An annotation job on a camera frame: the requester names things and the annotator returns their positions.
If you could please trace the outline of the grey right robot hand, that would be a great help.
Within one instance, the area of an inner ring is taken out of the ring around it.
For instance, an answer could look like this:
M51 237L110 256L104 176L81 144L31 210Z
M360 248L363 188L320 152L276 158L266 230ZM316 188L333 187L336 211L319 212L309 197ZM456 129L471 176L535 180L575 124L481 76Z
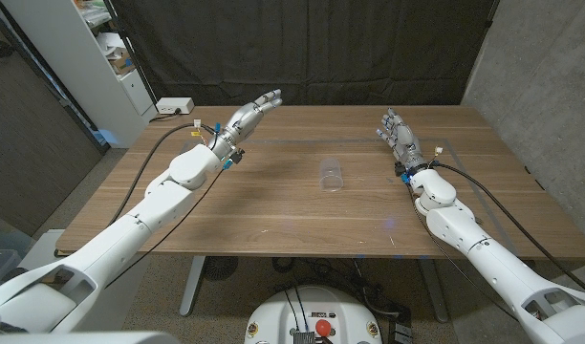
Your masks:
M415 174L427 168L419 139L397 112L389 108L381 124L383 130L378 129L377 135L392 149L398 172Z

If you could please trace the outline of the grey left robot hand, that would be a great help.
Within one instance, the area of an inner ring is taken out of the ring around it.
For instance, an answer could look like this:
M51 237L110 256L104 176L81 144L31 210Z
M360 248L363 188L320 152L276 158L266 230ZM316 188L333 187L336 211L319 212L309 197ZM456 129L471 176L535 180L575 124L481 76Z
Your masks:
M281 90L267 92L240 107L233 113L220 132L210 140L208 147L219 158L232 151L254 131L264 115L282 104Z

